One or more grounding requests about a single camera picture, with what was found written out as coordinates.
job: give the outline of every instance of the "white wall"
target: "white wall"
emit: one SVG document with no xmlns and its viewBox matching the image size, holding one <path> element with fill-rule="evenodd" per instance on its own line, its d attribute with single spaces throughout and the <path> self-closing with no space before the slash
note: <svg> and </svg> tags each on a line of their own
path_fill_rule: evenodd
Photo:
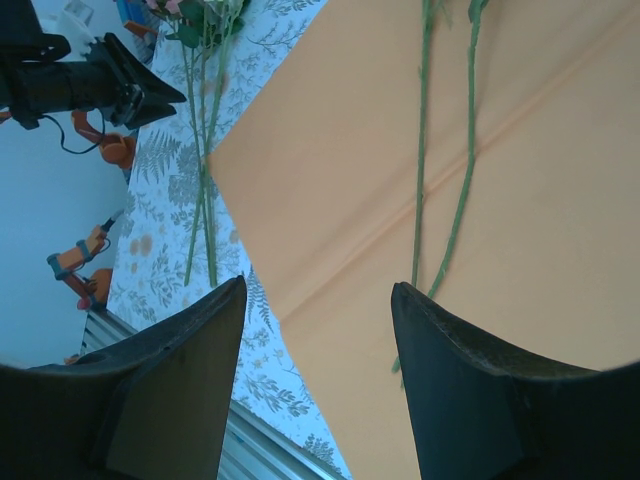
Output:
<svg viewBox="0 0 640 480">
<path fill-rule="evenodd" d="M 63 0 L 34 0 L 38 14 L 57 13 Z M 113 31 L 123 42 L 115 3 L 85 0 L 96 9 L 92 33 Z M 86 140 L 72 131 L 68 114 L 56 115 L 67 133 L 67 146 L 81 150 Z M 99 115 L 91 116 L 99 128 Z M 60 133 L 49 121 L 26 131 L 13 121 L 0 126 L 0 358 L 29 366 L 61 363 L 80 349 L 85 314 L 76 309 L 78 297 L 53 278 L 46 258 L 86 238 L 124 206 L 122 172 L 102 160 L 97 151 L 71 155 L 59 147 Z M 119 226 L 112 229 L 114 245 L 82 270 L 112 266 Z"/>
</svg>

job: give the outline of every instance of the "black cable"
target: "black cable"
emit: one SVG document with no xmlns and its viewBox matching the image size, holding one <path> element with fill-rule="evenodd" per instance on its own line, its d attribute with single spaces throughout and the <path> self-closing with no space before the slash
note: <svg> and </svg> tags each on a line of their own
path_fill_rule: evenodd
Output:
<svg viewBox="0 0 640 480">
<path fill-rule="evenodd" d="M 106 252 L 107 250 L 109 250 L 109 247 L 111 247 L 111 239 L 109 239 L 109 238 L 105 238 L 105 239 L 104 239 L 104 242 L 107 244 L 107 246 L 106 246 L 106 247 L 103 247 L 103 248 L 102 248 L 102 250 L 100 250 L 100 252 L 98 252 L 98 253 L 104 253 L 104 252 Z"/>
<path fill-rule="evenodd" d="M 100 134 L 100 141 L 98 143 L 94 143 L 89 148 L 87 148 L 86 150 L 82 150 L 81 152 L 76 152 L 74 150 L 69 150 L 67 147 L 64 146 L 65 134 L 64 134 L 64 129 L 62 128 L 62 125 L 60 125 L 60 122 L 58 122 L 51 115 L 43 115 L 42 118 L 46 118 L 48 120 L 51 120 L 60 129 L 60 148 L 62 148 L 62 150 L 64 150 L 65 152 L 68 152 L 68 153 L 73 153 L 74 155 L 84 155 L 85 153 L 89 153 L 91 150 L 94 150 L 94 149 L 98 148 L 100 146 L 100 144 L 102 143 L 102 140 L 104 139 L 105 130 L 106 130 L 107 127 L 106 127 L 105 120 L 104 120 L 104 114 L 102 112 L 100 112 L 100 115 L 102 116 L 102 133 Z"/>
</svg>

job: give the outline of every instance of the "orange sheet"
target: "orange sheet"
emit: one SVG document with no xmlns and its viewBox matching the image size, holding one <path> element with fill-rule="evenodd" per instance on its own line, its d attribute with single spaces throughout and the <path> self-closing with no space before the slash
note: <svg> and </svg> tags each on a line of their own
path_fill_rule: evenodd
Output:
<svg viewBox="0 0 640 480">
<path fill-rule="evenodd" d="M 331 0 L 210 157 L 300 372 L 356 479 L 419 478 L 389 299 L 408 280 L 421 2 Z M 466 164 L 468 1 L 435 33 L 423 268 Z M 591 368 L 640 341 L 640 4 L 493 0 L 477 170 L 437 300 Z"/>
</svg>

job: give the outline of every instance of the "flower stem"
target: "flower stem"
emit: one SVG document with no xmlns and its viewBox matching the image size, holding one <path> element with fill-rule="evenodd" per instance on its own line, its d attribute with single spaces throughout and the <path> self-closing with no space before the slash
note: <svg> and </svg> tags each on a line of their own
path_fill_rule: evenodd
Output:
<svg viewBox="0 0 640 480">
<path fill-rule="evenodd" d="M 460 191 L 460 197 L 458 198 L 458 206 L 456 208 L 456 214 L 453 219 L 453 225 L 451 226 L 451 234 L 449 235 L 449 240 L 447 241 L 447 248 L 445 250 L 445 254 L 442 258 L 442 262 L 440 263 L 440 268 L 438 268 L 438 273 L 436 278 L 427 293 L 429 298 L 433 298 L 435 294 L 438 292 L 442 281 L 444 280 L 447 271 L 449 270 L 449 264 L 451 263 L 451 258 L 453 257 L 453 253 L 456 247 L 456 243 L 458 240 L 458 233 L 460 231 L 460 225 L 462 223 L 462 217 L 464 215 L 465 207 L 467 205 L 467 200 L 469 198 L 469 190 L 471 187 L 471 179 L 473 177 L 473 171 L 476 164 L 476 47 L 478 45 L 478 37 L 480 35 L 480 18 L 482 16 L 482 10 L 487 5 L 488 0 L 471 0 L 471 5 L 469 8 L 469 17 L 471 20 L 471 42 L 469 46 L 468 52 L 468 67 L 467 67 L 467 75 L 468 75 L 468 117 L 467 117 L 467 169 L 464 176 L 464 181 L 462 184 L 462 189 Z M 420 223 L 418 222 L 418 213 L 416 213 L 416 226 Z M 414 244 L 414 268 L 416 265 L 416 255 L 415 255 L 415 244 Z M 414 272 L 412 275 L 412 284 L 415 286 L 414 279 L 417 275 Z M 395 373 L 400 370 L 400 358 L 396 358 L 396 361 L 393 364 L 392 371 Z"/>
<path fill-rule="evenodd" d="M 213 209 L 213 191 L 212 191 L 212 187 L 211 187 L 211 172 L 209 171 L 209 163 L 207 162 L 207 155 L 211 152 L 212 149 L 212 143 L 213 140 L 215 138 L 215 134 L 216 134 L 216 126 L 217 126 L 217 121 L 218 121 L 218 114 L 220 112 L 220 100 L 222 98 L 222 87 L 223 87 L 223 83 L 224 83 L 224 74 L 225 74 L 225 70 L 226 70 L 226 66 L 227 66 L 227 56 L 228 56 L 228 49 L 229 49 L 229 44 L 231 43 L 231 26 L 233 26 L 233 23 L 235 22 L 236 18 L 238 17 L 239 11 L 235 13 L 235 15 L 231 15 L 230 19 L 229 19 L 229 28 L 228 30 L 224 31 L 223 33 L 223 38 L 222 38 L 222 45 L 220 48 L 220 56 L 218 59 L 218 72 L 216 75 L 216 89 L 214 92 L 214 97 L 213 97 L 213 108 L 211 111 L 211 116 L 209 119 L 209 129 L 206 132 L 206 139 L 205 139 L 205 155 L 203 157 L 204 160 L 204 177 L 203 180 L 206 182 L 206 189 L 207 189 L 207 200 L 208 200 L 208 208 L 209 208 L 209 212 L 211 215 L 211 218 L 213 218 L 214 215 L 214 209 Z M 224 15 L 222 17 L 223 21 L 227 21 L 227 16 Z M 206 25 L 207 25 L 207 14 L 205 13 L 205 32 L 204 32 L 204 39 L 206 41 Z M 203 82 L 203 87 L 204 87 L 204 75 L 202 77 L 202 82 Z M 204 110 L 204 95 L 202 96 L 202 105 L 203 105 L 203 110 Z M 215 228 L 209 232 L 210 235 L 210 242 L 211 242 L 211 255 L 210 255 L 210 262 L 213 263 L 213 270 L 210 267 L 210 271 L 214 272 L 214 277 L 213 277 L 213 282 L 217 283 L 217 278 L 216 278 L 216 272 L 215 272 L 215 266 L 217 263 L 217 252 L 215 249 Z"/>
<path fill-rule="evenodd" d="M 193 136 L 194 136 L 194 140 L 195 140 L 195 144 L 196 144 L 196 155 L 198 156 L 197 161 L 201 162 L 201 158 L 202 158 L 202 151 L 200 150 L 200 138 L 198 136 L 198 127 L 197 127 L 197 119 L 196 119 L 196 108 L 195 108 L 195 98 L 194 98 L 194 94 L 193 94 L 193 80 L 195 77 L 195 71 L 193 70 L 194 67 L 194 56 L 195 53 L 193 51 L 193 49 L 191 50 L 191 71 L 189 70 L 189 62 L 187 61 L 187 49 L 184 46 L 184 44 L 181 44 L 182 46 L 182 59 L 184 61 L 184 70 L 185 70 L 185 74 L 186 74 L 186 80 L 187 80 L 187 97 L 189 98 L 189 110 L 191 113 L 191 128 L 193 129 Z M 198 164 L 198 172 L 200 173 L 201 171 L 201 166 L 200 163 Z M 186 272 L 184 275 L 184 285 L 185 287 L 187 285 L 189 285 L 189 281 L 191 279 L 191 268 L 193 266 L 193 252 L 195 249 L 195 243 L 196 243 L 196 233 L 198 231 L 198 221 L 200 220 L 200 210 L 202 208 L 202 187 L 200 187 L 200 189 L 198 190 L 198 196 L 196 197 L 196 209 L 194 212 L 194 217 L 193 217 L 193 224 L 191 227 L 191 241 L 189 243 L 189 254 L 187 256 L 187 267 L 186 267 Z"/>
<path fill-rule="evenodd" d="M 205 200 L 205 212 L 209 219 L 209 224 L 205 225 L 205 237 L 207 242 L 207 261 L 209 264 L 209 284 L 211 287 L 215 287 L 218 284 L 218 272 L 217 272 L 217 251 L 216 251 L 216 236 L 215 236 L 215 211 L 213 209 L 213 192 L 211 191 L 211 179 L 209 174 L 209 168 L 207 166 L 207 155 L 209 154 L 209 148 L 211 145 L 211 132 L 207 132 L 205 122 L 205 96 L 206 96 L 206 83 L 205 72 L 207 69 L 207 58 L 211 45 L 207 45 L 207 32 L 209 30 L 209 16 L 208 10 L 205 7 L 204 22 L 202 31 L 202 65 L 200 67 L 200 109 L 202 117 L 202 142 L 204 144 L 204 152 L 201 157 L 201 176 L 200 176 L 200 189 L 204 195 Z"/>
<path fill-rule="evenodd" d="M 420 249 L 422 247 L 422 212 L 424 209 L 424 160 L 426 155 L 427 99 L 429 88 L 429 65 L 433 22 L 431 0 L 422 0 L 422 69 L 420 75 L 420 129 L 418 136 L 418 175 L 416 186 L 416 220 L 413 237 L 413 264 L 411 285 L 418 285 Z"/>
<path fill-rule="evenodd" d="M 214 278 L 212 277 L 212 273 L 214 272 L 211 269 L 211 251 L 214 250 L 215 251 L 215 246 L 214 248 L 212 248 L 211 243 L 209 242 L 209 239 L 211 238 L 210 236 L 210 231 L 211 231 L 211 216 L 209 214 L 209 212 L 207 212 L 207 198 L 206 198 L 206 190 L 203 189 L 202 187 L 200 187 L 200 195 L 199 198 L 201 199 L 201 203 L 203 204 L 204 208 L 202 209 L 202 226 L 203 226 L 203 230 L 204 230 L 204 238 L 205 238 L 205 252 L 207 254 L 207 264 L 209 267 L 209 285 L 211 286 L 211 288 L 214 288 L 216 286 L 216 284 L 214 283 Z"/>
</svg>

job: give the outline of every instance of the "tablecloth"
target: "tablecloth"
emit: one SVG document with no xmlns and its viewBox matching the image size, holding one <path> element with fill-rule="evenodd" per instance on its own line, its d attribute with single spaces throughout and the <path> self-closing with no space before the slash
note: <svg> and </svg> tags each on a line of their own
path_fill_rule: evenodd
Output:
<svg viewBox="0 0 640 480">
<path fill-rule="evenodd" d="M 325 3 L 252 1 L 227 68 L 216 142 L 233 127 Z M 186 92 L 181 46 L 166 40 L 165 32 L 159 35 L 152 70 Z M 208 73 L 207 78 L 211 81 L 203 90 L 206 105 L 211 105 L 214 75 Z M 137 329 L 175 314 L 211 290 L 202 230 L 196 242 L 191 280 L 184 286 L 199 187 L 189 116 L 188 103 L 177 105 L 175 116 L 139 132 L 108 302 L 111 311 Z M 248 287 L 232 398 L 351 478 L 320 410 L 289 357 L 278 320 L 215 185 L 213 190 L 218 281 L 244 275 Z"/>
</svg>

